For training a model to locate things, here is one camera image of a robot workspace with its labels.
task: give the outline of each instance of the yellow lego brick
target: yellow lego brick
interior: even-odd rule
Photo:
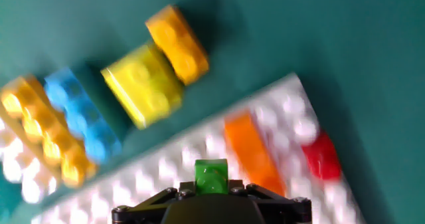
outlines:
[[[153,44],[131,52],[102,75],[139,129],[181,106],[183,87]]]
[[[208,72],[206,52],[178,8],[167,6],[146,21],[146,26],[185,85]]]
[[[69,168],[62,168],[64,183],[69,187],[81,186],[94,164],[80,155],[85,152],[82,141],[70,134],[64,115],[50,105],[40,82],[33,76],[17,78],[2,89],[1,102],[10,117],[22,119],[29,140],[42,141],[46,162],[68,164]]]

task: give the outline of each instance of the green table surface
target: green table surface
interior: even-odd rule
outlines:
[[[425,0],[0,0],[0,84],[86,60],[106,66],[149,39],[145,20],[170,3],[211,71],[172,117],[129,131],[100,175],[294,71],[366,220],[423,222]],[[14,218],[66,193],[29,206],[18,185],[0,186]]]

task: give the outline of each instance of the bolt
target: bolt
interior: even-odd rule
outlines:
[[[251,184],[248,184],[247,186],[246,186],[246,188],[247,189],[256,189],[258,187],[258,185],[257,184],[255,184],[255,183],[251,183]]]
[[[189,189],[184,189],[184,190],[181,190],[180,192],[179,192],[179,196],[180,197],[187,197],[187,196],[189,196],[189,195],[191,195],[193,192],[191,191],[191,190],[189,190]]]
[[[293,199],[293,201],[295,201],[296,203],[303,203],[303,202],[308,201],[308,198],[305,198],[305,197],[296,197],[296,198]]]
[[[230,192],[233,194],[238,194],[243,192],[245,189],[243,187],[233,187]]]
[[[115,211],[122,212],[122,211],[128,211],[129,209],[130,209],[130,208],[129,208],[128,206],[126,206],[126,205],[121,205],[121,206],[116,207],[116,208],[115,208]]]
[[[230,194],[244,196],[248,195],[248,192],[243,187],[233,187],[230,190]]]
[[[172,192],[174,192],[174,191],[177,191],[174,187],[168,187],[166,190],[167,190],[167,192],[169,192],[169,193],[172,193]]]

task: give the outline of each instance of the green lego brick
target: green lego brick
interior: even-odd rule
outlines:
[[[227,194],[227,160],[197,160],[195,162],[197,195],[208,193]]]

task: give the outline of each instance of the orange lego brick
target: orange lego brick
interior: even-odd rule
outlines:
[[[284,196],[286,187],[269,156],[249,112],[224,124],[226,144],[230,146],[248,178],[255,184]]]
[[[80,176],[85,176],[94,164],[80,155],[84,153],[82,141],[70,134],[64,115],[50,105],[40,82],[33,76],[17,78],[2,89],[1,102],[10,117],[22,119],[31,142],[42,141],[46,162],[54,166],[67,163],[68,168],[62,168],[64,183],[70,187],[82,185]]]
[[[208,72],[207,53],[178,8],[167,6],[146,21],[146,26],[185,85]]]

